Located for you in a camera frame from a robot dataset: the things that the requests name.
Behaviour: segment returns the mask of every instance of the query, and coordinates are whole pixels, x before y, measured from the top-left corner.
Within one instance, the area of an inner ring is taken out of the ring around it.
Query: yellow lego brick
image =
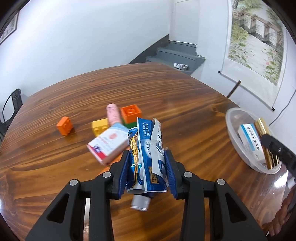
[[[109,128],[108,119],[96,120],[91,123],[91,128],[95,137]]]

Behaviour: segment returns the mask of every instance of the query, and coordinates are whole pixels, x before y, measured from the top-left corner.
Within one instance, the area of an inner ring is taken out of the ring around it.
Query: gold package
[[[254,125],[255,125],[255,128],[256,128],[260,138],[264,134],[271,135],[269,127],[263,118],[259,118],[259,120],[255,121]],[[279,158],[276,155],[274,155],[273,153],[271,153],[266,147],[262,146],[262,149],[264,152],[267,169],[272,169],[276,165],[278,165]]]

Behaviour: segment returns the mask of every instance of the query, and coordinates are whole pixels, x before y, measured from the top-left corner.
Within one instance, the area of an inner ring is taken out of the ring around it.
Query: white door
[[[172,0],[170,40],[197,44],[199,0]]]

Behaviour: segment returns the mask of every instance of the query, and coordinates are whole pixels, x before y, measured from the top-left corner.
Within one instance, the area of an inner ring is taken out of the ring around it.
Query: blue toothpaste packaging
[[[162,149],[160,123],[155,119],[137,119],[137,127],[128,132],[129,170],[127,192],[142,194],[166,192],[168,186]]]

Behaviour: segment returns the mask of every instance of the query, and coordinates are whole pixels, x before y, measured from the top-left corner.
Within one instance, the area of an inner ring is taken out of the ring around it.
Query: gray stairs
[[[188,70],[175,69],[191,75],[205,61],[205,58],[199,56],[195,49],[195,44],[169,41],[166,47],[157,48],[156,56],[146,57],[146,62],[161,63],[172,68],[174,63],[187,64]]]

